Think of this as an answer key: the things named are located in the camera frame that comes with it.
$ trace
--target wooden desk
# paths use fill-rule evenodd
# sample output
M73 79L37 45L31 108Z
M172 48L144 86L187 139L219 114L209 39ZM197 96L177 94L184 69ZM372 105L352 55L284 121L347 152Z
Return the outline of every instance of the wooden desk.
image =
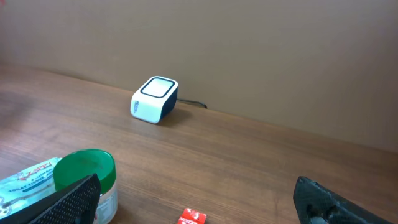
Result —
M84 148L112 153L112 223L176 223L194 208L214 223L298 223L305 175L398 223L398 154L177 104L160 125L134 119L132 92L0 67L0 178Z

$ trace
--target green lid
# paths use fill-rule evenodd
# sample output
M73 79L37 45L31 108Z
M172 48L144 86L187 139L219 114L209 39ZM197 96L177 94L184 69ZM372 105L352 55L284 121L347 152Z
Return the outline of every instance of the green lid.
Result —
M91 174L97 174L101 194L109 191L116 180L112 155L100 149L85 149L67 155L54 167L55 190L62 190Z

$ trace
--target cord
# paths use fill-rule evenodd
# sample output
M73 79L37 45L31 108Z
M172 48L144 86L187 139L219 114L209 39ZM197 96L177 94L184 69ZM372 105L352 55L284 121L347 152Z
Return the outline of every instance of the cord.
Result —
M204 108L207 109L207 105L204 104L204 103L202 103L202 102L199 102L199 101L186 100L186 99L181 99L181 98L177 98L177 100L178 100L178 101L181 101L181 102L194 103L194 104L202 105Z

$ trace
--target wooden table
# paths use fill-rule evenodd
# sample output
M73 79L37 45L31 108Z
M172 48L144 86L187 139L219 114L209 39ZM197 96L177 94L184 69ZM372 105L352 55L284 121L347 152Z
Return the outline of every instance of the wooden table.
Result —
M0 179L85 148L116 159L112 223L298 223L300 175L398 223L398 154L177 103L159 124L134 119L133 92L0 67Z

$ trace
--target label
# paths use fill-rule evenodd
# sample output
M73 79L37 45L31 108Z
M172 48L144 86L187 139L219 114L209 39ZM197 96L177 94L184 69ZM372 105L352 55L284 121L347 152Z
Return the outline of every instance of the label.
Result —
M105 201L98 204L93 224L107 224L113 218L116 209L118 209L118 191L115 189Z
M0 219L54 193L52 172L60 159L49 159L0 181Z

